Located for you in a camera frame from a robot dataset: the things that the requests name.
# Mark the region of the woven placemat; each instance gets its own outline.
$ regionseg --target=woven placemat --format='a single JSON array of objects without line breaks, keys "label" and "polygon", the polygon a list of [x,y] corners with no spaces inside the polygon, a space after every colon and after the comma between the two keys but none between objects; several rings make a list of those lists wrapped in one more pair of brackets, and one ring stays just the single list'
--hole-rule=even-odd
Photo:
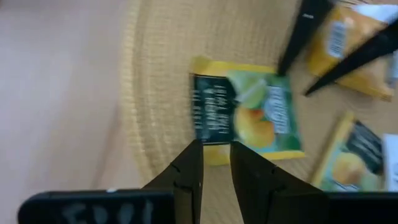
[{"label": "woven placemat", "polygon": [[[193,139],[192,57],[274,66],[290,33],[297,0],[131,0],[121,72],[124,126],[142,183],[161,172]],[[289,72],[306,158],[277,161],[311,176],[327,137],[346,109],[375,133],[398,133],[397,100],[386,103],[331,86],[310,98],[303,56]],[[202,223],[241,223],[229,166],[205,166]]]}]

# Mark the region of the fruit illustration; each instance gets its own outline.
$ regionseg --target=fruit illustration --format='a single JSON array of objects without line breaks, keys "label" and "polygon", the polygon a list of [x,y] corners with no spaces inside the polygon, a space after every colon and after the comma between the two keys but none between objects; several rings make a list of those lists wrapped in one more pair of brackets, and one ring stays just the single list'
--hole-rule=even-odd
[{"label": "fruit illustration", "polygon": [[236,100],[246,108],[257,107],[266,97],[267,82],[258,73],[230,71],[227,78],[234,86]]},{"label": "fruit illustration", "polygon": [[360,184],[366,171],[366,165],[359,156],[350,152],[342,152],[333,164],[332,177],[341,184]]},{"label": "fruit illustration", "polygon": [[261,121],[262,110],[252,110],[243,106],[235,109],[234,127],[238,136],[249,146],[267,147],[275,138],[274,125],[270,121]]}]

